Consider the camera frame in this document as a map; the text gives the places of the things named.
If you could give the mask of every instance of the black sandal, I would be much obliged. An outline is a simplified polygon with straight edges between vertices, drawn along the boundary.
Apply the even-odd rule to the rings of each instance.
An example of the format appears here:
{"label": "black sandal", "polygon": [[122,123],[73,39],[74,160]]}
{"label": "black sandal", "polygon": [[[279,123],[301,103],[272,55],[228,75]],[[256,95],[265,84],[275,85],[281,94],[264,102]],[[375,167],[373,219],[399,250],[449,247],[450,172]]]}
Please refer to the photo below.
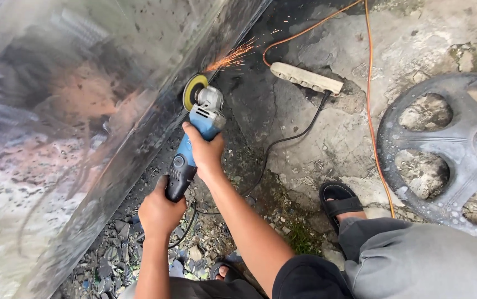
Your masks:
{"label": "black sandal", "polygon": [[226,277],[224,277],[224,282],[232,282],[237,279],[242,279],[248,282],[246,280],[246,277],[244,277],[239,270],[237,270],[230,263],[225,261],[215,262],[215,264],[211,267],[211,270],[209,271],[210,279],[216,280],[216,275],[220,275],[220,266],[226,266],[228,268]]}
{"label": "black sandal", "polygon": [[335,228],[336,235],[340,230],[340,223],[336,219],[336,215],[364,211],[355,192],[339,181],[328,181],[320,187],[320,203],[329,222]]}

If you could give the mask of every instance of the grass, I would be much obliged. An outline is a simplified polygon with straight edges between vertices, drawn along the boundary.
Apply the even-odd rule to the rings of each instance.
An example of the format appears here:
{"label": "grass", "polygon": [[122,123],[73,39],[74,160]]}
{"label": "grass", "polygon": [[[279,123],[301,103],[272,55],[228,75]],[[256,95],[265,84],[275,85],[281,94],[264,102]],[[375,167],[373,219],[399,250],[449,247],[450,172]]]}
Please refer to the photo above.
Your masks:
{"label": "grass", "polygon": [[288,244],[296,254],[320,255],[320,244],[301,222],[293,224],[291,229],[292,231],[288,234]]}

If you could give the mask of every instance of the foot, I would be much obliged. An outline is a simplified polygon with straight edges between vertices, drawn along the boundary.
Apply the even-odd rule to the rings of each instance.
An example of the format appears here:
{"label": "foot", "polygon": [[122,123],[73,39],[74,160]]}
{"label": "foot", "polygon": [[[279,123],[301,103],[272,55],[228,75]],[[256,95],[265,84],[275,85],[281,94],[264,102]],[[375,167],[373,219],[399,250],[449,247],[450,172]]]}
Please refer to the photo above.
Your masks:
{"label": "foot", "polygon": [[363,211],[347,212],[347,213],[336,215],[336,219],[338,220],[339,223],[342,222],[342,220],[344,220],[346,218],[349,218],[349,217],[357,217],[357,218],[360,218],[360,219],[368,219],[368,218],[366,218],[366,214]]}
{"label": "foot", "polygon": [[218,274],[216,275],[216,279],[224,280],[226,278],[226,274],[229,268],[227,266],[220,266],[218,269]]}

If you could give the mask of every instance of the power strip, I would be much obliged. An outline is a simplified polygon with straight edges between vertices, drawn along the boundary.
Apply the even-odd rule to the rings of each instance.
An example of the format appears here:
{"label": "power strip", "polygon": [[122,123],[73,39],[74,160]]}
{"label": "power strip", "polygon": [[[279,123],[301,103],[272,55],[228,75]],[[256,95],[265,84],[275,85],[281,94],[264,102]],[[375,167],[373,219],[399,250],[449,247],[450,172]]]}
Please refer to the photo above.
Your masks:
{"label": "power strip", "polygon": [[344,85],[336,81],[313,72],[305,71],[292,65],[282,62],[274,62],[270,66],[270,71],[278,78],[288,80],[303,87],[311,88],[316,92],[331,91],[337,95]]}

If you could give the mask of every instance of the grinder disc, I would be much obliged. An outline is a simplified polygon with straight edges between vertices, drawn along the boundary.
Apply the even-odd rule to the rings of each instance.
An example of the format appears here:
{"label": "grinder disc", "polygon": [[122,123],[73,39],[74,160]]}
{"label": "grinder disc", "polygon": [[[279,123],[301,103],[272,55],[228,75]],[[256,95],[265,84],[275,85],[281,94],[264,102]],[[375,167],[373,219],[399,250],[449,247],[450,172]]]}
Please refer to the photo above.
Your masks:
{"label": "grinder disc", "polygon": [[207,77],[202,74],[197,74],[189,80],[183,90],[183,107],[185,107],[187,111],[191,111],[193,105],[198,103],[196,94],[208,85]]}

